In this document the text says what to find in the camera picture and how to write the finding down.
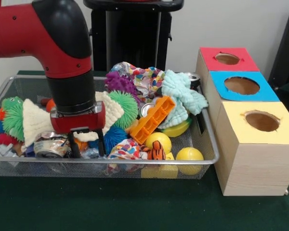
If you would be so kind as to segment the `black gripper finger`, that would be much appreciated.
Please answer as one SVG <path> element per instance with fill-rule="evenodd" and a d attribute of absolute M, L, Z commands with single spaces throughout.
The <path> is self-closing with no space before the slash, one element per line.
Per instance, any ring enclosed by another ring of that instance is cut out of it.
<path fill-rule="evenodd" d="M 81 158 L 79 147 L 78 147 L 78 144 L 75 142 L 73 133 L 72 132 L 68 133 L 67 138 L 68 138 L 71 152 L 72 152 L 71 157 L 72 158 Z"/>
<path fill-rule="evenodd" d="M 98 150 L 99 155 L 104 156 L 105 155 L 105 144 L 104 144 L 104 135 L 102 129 L 96 130 L 96 133 L 98 135 Z"/>

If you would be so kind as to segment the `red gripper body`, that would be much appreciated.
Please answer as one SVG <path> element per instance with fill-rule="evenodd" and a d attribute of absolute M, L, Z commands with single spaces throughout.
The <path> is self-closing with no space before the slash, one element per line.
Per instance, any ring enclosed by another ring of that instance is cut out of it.
<path fill-rule="evenodd" d="M 50 112 L 53 129 L 57 133 L 70 133 L 74 131 L 95 131 L 105 126 L 105 104 L 98 101 L 96 105 L 87 112 L 77 115 L 64 115 L 54 107 Z"/>

